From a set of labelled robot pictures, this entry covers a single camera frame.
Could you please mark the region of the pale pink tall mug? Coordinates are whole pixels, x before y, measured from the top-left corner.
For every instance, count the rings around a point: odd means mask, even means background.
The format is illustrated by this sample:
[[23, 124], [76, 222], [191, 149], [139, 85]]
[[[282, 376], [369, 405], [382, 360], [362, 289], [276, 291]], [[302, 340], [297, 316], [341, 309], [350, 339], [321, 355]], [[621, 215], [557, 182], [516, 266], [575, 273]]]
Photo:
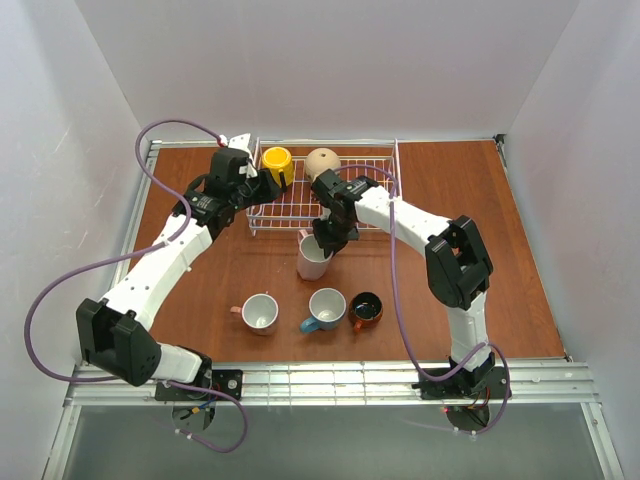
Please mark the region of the pale pink tall mug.
[[297, 273], [302, 280], [319, 280], [327, 271], [332, 255], [326, 256], [314, 235], [307, 230], [297, 232]]

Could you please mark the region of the yellow cup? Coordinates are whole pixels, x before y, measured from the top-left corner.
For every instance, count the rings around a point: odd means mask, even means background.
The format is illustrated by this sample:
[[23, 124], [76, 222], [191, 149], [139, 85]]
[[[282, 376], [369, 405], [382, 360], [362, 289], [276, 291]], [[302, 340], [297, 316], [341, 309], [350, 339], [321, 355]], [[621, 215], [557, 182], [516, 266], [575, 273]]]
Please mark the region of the yellow cup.
[[270, 147], [262, 153], [261, 163], [264, 168], [272, 171], [273, 175], [283, 172], [288, 187], [295, 179], [295, 165], [291, 152], [284, 147]]

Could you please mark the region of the beige round ceramic mug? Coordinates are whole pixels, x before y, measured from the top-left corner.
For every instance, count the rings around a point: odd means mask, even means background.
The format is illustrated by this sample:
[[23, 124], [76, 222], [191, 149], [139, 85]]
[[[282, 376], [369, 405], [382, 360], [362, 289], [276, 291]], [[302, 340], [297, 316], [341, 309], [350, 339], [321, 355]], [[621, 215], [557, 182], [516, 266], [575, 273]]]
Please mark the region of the beige round ceramic mug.
[[336, 169], [341, 166], [340, 157], [331, 149], [316, 148], [305, 158], [305, 178], [313, 182], [316, 177], [328, 169]]

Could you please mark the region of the grey mug blue handle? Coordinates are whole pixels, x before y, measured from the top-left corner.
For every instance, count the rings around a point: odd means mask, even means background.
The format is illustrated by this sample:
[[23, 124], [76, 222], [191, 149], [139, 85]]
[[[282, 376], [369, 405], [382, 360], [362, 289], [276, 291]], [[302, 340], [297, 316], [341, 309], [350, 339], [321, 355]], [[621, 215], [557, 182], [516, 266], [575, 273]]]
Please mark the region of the grey mug blue handle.
[[345, 297], [338, 290], [319, 289], [309, 300], [310, 317], [301, 323], [299, 330], [305, 334], [333, 330], [344, 318], [346, 309]]

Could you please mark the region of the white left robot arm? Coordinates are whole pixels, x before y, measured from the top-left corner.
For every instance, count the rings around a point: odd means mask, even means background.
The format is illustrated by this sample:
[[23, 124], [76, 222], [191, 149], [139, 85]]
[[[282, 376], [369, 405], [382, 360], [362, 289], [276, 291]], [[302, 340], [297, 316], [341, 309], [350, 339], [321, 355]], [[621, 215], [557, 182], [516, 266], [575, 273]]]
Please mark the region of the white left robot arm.
[[157, 342], [150, 333], [156, 314], [237, 212], [271, 203], [281, 193], [268, 169], [254, 177], [241, 172], [230, 184], [210, 175], [192, 181], [183, 195], [191, 218], [177, 203], [154, 241], [157, 249], [143, 255], [101, 300], [85, 299], [76, 310], [82, 359], [133, 386], [151, 379], [198, 383], [211, 360], [186, 347]]

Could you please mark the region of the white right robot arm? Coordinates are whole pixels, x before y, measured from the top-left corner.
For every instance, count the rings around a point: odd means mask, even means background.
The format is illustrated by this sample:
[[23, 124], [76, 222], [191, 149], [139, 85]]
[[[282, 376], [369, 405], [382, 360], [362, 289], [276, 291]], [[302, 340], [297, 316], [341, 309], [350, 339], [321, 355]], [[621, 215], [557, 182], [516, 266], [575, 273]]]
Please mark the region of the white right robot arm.
[[325, 256], [358, 240], [359, 223], [381, 229], [393, 242], [399, 240], [424, 256], [429, 290], [447, 313], [451, 354], [448, 372], [419, 374], [431, 389], [443, 382], [463, 396], [482, 390], [495, 365], [485, 318], [493, 265], [475, 222], [428, 213], [367, 176], [346, 181], [327, 170], [311, 190], [323, 207], [312, 229]]

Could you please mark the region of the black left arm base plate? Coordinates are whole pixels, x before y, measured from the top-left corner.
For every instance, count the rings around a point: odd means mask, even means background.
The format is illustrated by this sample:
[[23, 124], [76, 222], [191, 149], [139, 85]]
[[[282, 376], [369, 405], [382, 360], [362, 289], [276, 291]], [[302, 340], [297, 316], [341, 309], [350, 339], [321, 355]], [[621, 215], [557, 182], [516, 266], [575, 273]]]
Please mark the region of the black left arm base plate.
[[[203, 377], [195, 383], [200, 388], [214, 389], [240, 400], [242, 397], [244, 372], [240, 369], [214, 369], [208, 377]], [[203, 392], [184, 390], [173, 386], [158, 384], [155, 388], [154, 399], [167, 402], [205, 402], [211, 396]]]

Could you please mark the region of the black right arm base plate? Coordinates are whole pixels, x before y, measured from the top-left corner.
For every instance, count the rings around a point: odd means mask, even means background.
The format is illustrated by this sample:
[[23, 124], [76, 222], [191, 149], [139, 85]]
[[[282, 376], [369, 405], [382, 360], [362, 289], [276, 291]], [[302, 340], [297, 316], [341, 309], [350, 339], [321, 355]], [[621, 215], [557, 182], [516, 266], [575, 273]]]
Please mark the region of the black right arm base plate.
[[433, 382], [424, 378], [411, 384], [422, 400], [475, 399], [489, 396], [490, 399], [503, 398], [505, 393], [511, 397], [511, 388], [507, 387], [506, 371], [497, 366], [489, 370], [482, 378], [475, 378], [471, 372], [461, 370], [453, 377]]

